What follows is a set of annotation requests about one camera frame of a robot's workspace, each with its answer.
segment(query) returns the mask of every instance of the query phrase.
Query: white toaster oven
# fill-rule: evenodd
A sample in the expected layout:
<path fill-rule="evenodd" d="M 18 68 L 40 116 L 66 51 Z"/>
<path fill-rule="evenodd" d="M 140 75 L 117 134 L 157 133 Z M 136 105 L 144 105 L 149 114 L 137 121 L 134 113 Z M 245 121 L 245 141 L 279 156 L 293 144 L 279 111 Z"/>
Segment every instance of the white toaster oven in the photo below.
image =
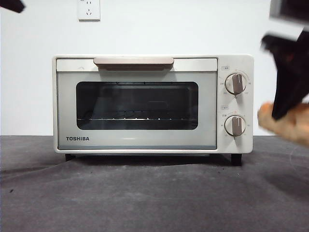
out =
<path fill-rule="evenodd" d="M 241 158 L 253 148 L 249 55 L 56 56 L 53 98 L 58 153 Z"/>

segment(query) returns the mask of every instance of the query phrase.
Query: black object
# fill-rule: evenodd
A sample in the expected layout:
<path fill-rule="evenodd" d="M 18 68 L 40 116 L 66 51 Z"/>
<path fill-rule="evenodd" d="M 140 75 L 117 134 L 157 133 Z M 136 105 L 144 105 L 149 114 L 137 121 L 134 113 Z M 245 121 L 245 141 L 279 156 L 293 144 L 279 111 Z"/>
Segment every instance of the black object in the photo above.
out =
<path fill-rule="evenodd" d="M 74 159 L 74 158 L 76 158 L 75 155 L 66 154 L 66 162 L 67 162 L 67 161 L 70 161 L 70 160 L 72 160 L 72 159 Z"/>
<path fill-rule="evenodd" d="M 233 166 L 241 166 L 241 157 L 242 154 L 232 154 L 231 155 L 231 163 Z"/>
<path fill-rule="evenodd" d="M 278 69 L 272 111 L 278 120 L 309 93 L 309 32 L 303 31 L 297 41 L 266 35 L 262 44 L 273 54 Z"/>
<path fill-rule="evenodd" d="M 25 8 L 25 5 L 20 0 L 1 0 L 0 6 L 17 13 L 22 12 Z"/>

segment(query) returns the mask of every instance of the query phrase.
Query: wall outlet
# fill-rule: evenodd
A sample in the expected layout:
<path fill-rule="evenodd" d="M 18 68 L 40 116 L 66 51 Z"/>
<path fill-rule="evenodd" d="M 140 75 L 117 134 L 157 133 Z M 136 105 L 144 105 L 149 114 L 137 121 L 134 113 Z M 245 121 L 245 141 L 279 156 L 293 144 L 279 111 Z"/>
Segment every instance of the wall outlet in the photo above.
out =
<path fill-rule="evenodd" d="M 79 21 L 100 21 L 100 0 L 77 0 Z"/>

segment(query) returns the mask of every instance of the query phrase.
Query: control knob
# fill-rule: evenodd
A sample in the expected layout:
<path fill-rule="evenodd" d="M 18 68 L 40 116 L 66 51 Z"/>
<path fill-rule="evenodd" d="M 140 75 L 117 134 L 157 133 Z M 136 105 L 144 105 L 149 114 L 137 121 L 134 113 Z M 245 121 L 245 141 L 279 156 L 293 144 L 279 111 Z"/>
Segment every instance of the control knob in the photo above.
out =
<path fill-rule="evenodd" d="M 241 136 L 246 129 L 245 120 L 240 116 L 231 116 L 225 121 L 225 130 L 234 137 Z"/>
<path fill-rule="evenodd" d="M 242 93 L 245 90 L 246 85 L 247 81 L 240 73 L 232 74 L 225 80 L 225 88 L 229 93 L 235 95 Z"/>

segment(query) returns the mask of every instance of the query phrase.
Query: glass window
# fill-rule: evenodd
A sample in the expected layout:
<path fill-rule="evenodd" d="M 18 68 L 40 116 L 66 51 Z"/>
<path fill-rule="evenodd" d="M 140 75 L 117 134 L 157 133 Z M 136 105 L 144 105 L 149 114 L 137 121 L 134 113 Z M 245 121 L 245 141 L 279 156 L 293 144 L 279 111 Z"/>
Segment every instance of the glass window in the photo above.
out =
<path fill-rule="evenodd" d="M 82 130 L 194 130 L 195 82 L 80 82 L 77 126 Z"/>

